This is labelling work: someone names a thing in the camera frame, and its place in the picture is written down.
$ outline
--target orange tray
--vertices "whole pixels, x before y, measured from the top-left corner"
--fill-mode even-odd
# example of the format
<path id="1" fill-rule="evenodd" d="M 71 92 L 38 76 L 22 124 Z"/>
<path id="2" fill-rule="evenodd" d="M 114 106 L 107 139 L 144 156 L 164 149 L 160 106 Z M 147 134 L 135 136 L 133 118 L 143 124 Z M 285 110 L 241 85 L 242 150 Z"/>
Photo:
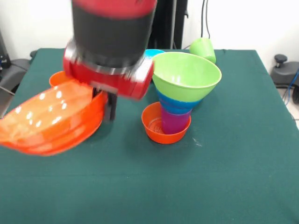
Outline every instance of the orange tray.
<path id="1" fill-rule="evenodd" d="M 76 81 L 40 93 L 0 120 L 0 144 L 33 154 L 79 144 L 103 119 L 107 94 L 92 96 L 91 87 Z"/>

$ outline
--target purple cup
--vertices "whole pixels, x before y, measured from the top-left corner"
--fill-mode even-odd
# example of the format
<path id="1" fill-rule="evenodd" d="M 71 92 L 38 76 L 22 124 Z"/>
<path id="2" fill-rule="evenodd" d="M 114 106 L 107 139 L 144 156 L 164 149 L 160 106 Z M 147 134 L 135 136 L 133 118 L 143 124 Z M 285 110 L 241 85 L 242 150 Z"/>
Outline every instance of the purple cup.
<path id="1" fill-rule="evenodd" d="M 176 134 L 183 131 L 189 121 L 192 110 L 185 114 L 172 114 L 161 107 L 162 130 L 165 134 Z"/>

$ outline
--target green table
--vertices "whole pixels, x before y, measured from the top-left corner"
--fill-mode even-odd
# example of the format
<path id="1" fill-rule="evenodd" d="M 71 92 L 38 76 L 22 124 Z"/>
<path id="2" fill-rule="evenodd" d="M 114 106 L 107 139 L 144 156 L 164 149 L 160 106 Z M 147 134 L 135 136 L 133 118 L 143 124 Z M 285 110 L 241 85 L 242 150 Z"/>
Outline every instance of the green table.
<path id="1" fill-rule="evenodd" d="M 61 49 L 38 51 L 11 109 L 49 88 Z M 218 50 L 223 80 L 182 141 L 145 134 L 140 101 L 53 157 L 0 150 L 1 224 L 298 223 L 299 132 L 257 53 Z"/>

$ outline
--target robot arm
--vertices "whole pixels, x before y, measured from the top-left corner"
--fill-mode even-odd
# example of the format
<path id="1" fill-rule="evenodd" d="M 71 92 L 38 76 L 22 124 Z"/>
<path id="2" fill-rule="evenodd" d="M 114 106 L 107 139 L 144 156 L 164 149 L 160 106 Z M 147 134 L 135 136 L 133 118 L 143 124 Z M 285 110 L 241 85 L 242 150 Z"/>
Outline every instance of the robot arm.
<path id="1" fill-rule="evenodd" d="M 72 0 L 67 75 L 108 93 L 141 99 L 153 75 L 144 58 L 157 0 Z"/>

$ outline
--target cable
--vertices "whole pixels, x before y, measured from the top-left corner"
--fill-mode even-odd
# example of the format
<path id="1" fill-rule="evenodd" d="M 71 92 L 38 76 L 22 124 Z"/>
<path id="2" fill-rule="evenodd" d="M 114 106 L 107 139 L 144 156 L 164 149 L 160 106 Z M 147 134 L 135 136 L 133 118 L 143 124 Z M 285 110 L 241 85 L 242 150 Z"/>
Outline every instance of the cable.
<path id="1" fill-rule="evenodd" d="M 290 115 L 292 116 L 293 121 L 296 122 L 297 120 L 299 120 L 299 119 L 295 119 L 294 116 L 291 113 L 290 113 Z"/>
<path id="2" fill-rule="evenodd" d="M 201 37 L 204 34 L 204 9 L 205 9 L 205 2 L 206 0 L 202 1 L 202 8 L 201 8 Z"/>
<path id="3" fill-rule="evenodd" d="M 288 93 L 288 88 L 286 88 L 286 90 L 285 90 L 285 92 L 284 92 L 284 94 L 282 96 L 282 100 L 283 100 L 284 104 L 285 104 L 287 93 Z"/>
<path id="4" fill-rule="evenodd" d="M 9 93 L 9 94 L 12 95 L 12 96 L 15 95 L 13 92 L 11 92 L 11 91 L 9 91 L 9 90 L 3 88 L 2 86 L 0 86 L 0 89 L 1 89 L 1 90 L 4 90 L 5 92 Z"/>
<path id="5" fill-rule="evenodd" d="M 208 22 L 207 22 L 207 4 L 208 4 L 209 0 L 206 0 L 206 30 L 207 30 L 207 33 L 209 34 L 209 39 L 211 37 L 210 35 L 210 31 L 209 31 L 209 26 L 208 26 Z"/>
<path id="6" fill-rule="evenodd" d="M 299 76 L 299 69 L 297 70 L 294 79 L 292 80 L 292 82 L 290 83 L 290 85 L 289 85 L 289 87 L 288 87 L 288 89 L 287 89 L 288 92 L 289 92 L 289 98 L 288 98 L 288 101 L 287 101 L 287 103 L 286 103 L 285 105 L 288 105 L 288 103 L 290 102 L 290 98 L 291 98 L 291 96 L 290 96 L 291 87 L 293 86 L 293 84 L 294 84 L 294 82 L 296 81 L 296 79 L 298 78 L 298 76 Z"/>
<path id="7" fill-rule="evenodd" d="M 28 69 L 26 69 L 26 68 L 24 68 L 22 66 L 19 66 L 19 65 L 15 64 L 15 63 L 11 63 L 11 65 L 16 66 L 16 67 L 18 67 L 20 69 L 23 69 L 24 71 L 28 71 Z"/>
<path id="8" fill-rule="evenodd" d="M 207 21 L 207 11 L 208 11 L 208 2 L 209 0 L 203 0 L 202 1 L 202 8 L 201 8 L 201 37 L 203 37 L 204 35 L 204 10 L 205 10 L 205 2 L 206 2 L 206 30 L 207 30 L 207 33 L 209 35 L 209 39 L 211 38 L 211 34 L 210 34 L 210 30 L 209 30 L 209 25 L 208 25 L 208 21 Z"/>
<path id="9" fill-rule="evenodd" d="M 191 46 L 191 44 L 189 44 L 187 47 L 185 47 L 183 50 L 186 50 L 188 47 L 190 47 Z"/>

